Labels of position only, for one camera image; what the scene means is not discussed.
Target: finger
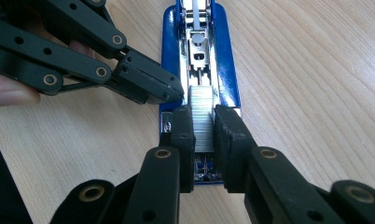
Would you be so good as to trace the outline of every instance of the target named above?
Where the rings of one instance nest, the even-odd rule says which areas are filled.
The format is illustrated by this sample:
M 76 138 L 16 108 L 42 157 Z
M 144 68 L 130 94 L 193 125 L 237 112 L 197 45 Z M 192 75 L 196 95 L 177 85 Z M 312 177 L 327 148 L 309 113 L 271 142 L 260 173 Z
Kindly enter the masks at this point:
M 0 106 L 39 103 L 39 93 L 18 81 L 0 75 Z
M 71 40 L 69 43 L 69 49 L 72 49 L 76 52 L 79 52 L 81 54 L 85 54 L 91 58 L 94 58 L 94 50 L 87 47 L 86 45 L 76 41 L 76 40 Z

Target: light wood surface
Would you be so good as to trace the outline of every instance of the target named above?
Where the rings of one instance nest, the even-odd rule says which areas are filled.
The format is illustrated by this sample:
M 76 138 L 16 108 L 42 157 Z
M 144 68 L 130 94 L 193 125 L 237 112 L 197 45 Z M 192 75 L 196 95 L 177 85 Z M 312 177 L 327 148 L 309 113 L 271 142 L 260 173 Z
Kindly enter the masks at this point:
M 283 151 L 321 188 L 340 179 L 375 188 L 375 0 L 218 2 L 228 13 L 243 120 L 258 144 Z M 128 44 L 158 62 L 171 5 L 107 1 Z M 157 143 L 157 106 L 106 89 L 0 108 L 0 148 L 35 223 L 48 223 L 81 182 L 135 175 Z M 248 222 L 243 195 L 221 186 L 181 195 L 180 223 Z

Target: metal rivet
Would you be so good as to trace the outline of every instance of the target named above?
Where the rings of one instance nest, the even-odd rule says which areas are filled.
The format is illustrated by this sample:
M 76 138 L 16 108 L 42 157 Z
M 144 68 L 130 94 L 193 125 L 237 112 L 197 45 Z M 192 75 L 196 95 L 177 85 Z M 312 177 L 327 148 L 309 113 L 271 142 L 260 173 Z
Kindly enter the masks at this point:
M 267 159 L 274 159 L 277 157 L 277 153 L 275 153 L 273 150 L 270 150 L 270 149 L 262 149 L 260 151 L 260 155 Z
M 171 151 L 168 149 L 159 149 L 155 152 L 155 157 L 159 159 L 165 159 L 169 156 L 171 156 Z
M 95 71 L 95 73 L 99 77 L 104 77 L 104 76 L 106 76 L 106 69 L 104 67 L 98 67 L 97 70 Z
M 345 191 L 350 197 L 361 203 L 374 203 L 375 201 L 374 196 L 370 192 L 358 186 L 348 186 L 345 188 Z
M 101 185 L 90 185 L 85 187 L 79 193 L 80 201 L 91 203 L 101 198 L 105 193 L 105 189 Z
M 112 37 L 112 41 L 114 42 L 114 44 L 117 44 L 117 45 L 123 43 L 123 39 L 121 38 L 120 35 L 114 35 Z
M 48 86 L 53 86 L 57 83 L 57 78 L 52 74 L 47 74 L 43 77 L 43 82 Z

